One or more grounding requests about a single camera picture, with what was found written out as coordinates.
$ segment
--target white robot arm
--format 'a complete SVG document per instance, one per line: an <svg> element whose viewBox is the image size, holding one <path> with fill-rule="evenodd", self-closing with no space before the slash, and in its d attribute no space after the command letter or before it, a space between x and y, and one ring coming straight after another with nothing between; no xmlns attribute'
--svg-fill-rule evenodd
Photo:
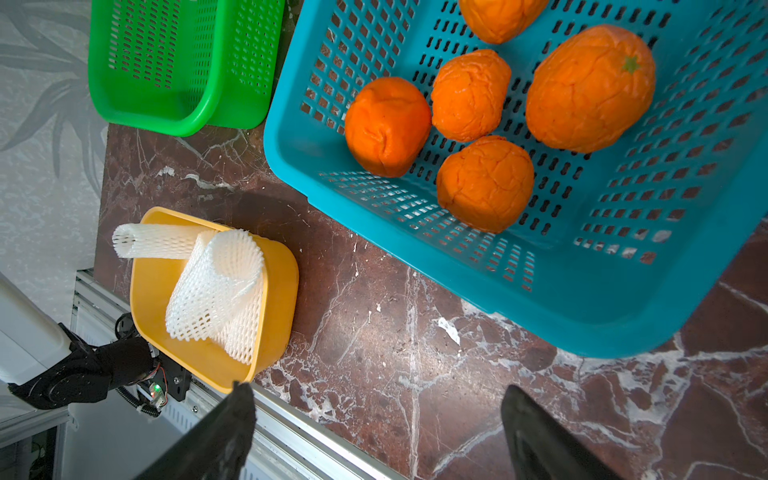
<svg viewBox="0 0 768 480"><path fill-rule="evenodd" d="M70 343L64 330L0 273L0 380L26 383L68 356Z"/></svg>

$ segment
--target orange fruit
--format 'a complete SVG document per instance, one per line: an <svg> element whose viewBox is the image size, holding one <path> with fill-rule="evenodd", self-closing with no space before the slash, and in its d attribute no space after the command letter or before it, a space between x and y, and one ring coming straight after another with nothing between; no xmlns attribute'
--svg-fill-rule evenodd
<svg viewBox="0 0 768 480"><path fill-rule="evenodd" d="M583 31L538 67L525 120L539 141L588 154L610 147L654 98L656 64L634 33L612 25Z"/></svg>
<svg viewBox="0 0 768 480"><path fill-rule="evenodd" d="M549 0L458 0L464 20L485 43L512 40L544 11Z"/></svg>
<svg viewBox="0 0 768 480"><path fill-rule="evenodd" d="M418 88L397 77L367 84L346 112L344 137L367 171L405 175L432 129L432 112Z"/></svg>
<svg viewBox="0 0 768 480"><path fill-rule="evenodd" d="M489 135L445 159L437 173L437 200L470 227L490 233L508 229L533 193L528 152Z"/></svg>
<svg viewBox="0 0 768 480"><path fill-rule="evenodd" d="M440 68L432 89L432 124L446 138L473 141L502 121L512 70L493 50L453 58Z"/></svg>

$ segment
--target white foam net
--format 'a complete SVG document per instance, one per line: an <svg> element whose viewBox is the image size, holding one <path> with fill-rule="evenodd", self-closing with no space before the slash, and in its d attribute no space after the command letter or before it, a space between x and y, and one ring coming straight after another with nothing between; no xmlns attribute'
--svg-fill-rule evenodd
<svg viewBox="0 0 768 480"><path fill-rule="evenodd" d="M170 336L211 338L232 358L250 363L261 312L263 255L248 232L202 233L170 297Z"/></svg>
<svg viewBox="0 0 768 480"><path fill-rule="evenodd" d="M126 223L114 229L112 246L122 258L171 258L185 260L192 254L199 233L206 227Z"/></svg>
<svg viewBox="0 0 768 480"><path fill-rule="evenodd" d="M212 339L235 360L251 363L264 259L248 232L137 223L120 225L112 242L123 258L189 259L166 309L168 333Z"/></svg>

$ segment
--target yellow container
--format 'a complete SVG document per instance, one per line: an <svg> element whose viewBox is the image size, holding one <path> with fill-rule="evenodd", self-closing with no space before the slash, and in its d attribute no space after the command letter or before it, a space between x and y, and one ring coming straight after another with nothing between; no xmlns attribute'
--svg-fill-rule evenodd
<svg viewBox="0 0 768 480"><path fill-rule="evenodd" d="M142 223L202 225L223 232L231 230L163 207L151 208ZM131 312L141 336L216 390L229 393L232 382L250 382L285 353L296 309L299 266L280 242L251 234L264 255L264 291L261 316L250 365L233 359L212 340L172 339L165 329L165 310L186 260L134 259L131 278Z"/></svg>

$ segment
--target brown marble surface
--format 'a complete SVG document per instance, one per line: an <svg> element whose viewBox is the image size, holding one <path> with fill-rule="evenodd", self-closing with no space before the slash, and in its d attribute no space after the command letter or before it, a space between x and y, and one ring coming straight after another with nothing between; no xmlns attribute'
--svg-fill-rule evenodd
<svg viewBox="0 0 768 480"><path fill-rule="evenodd" d="M480 313L311 207L271 172L262 136L112 125L97 280L127 297L112 231L155 205L285 243L301 275L293 335L256 381L407 477L511 478L498 407L514 383L626 479L768 478L768 220L664 346L588 359Z"/></svg>

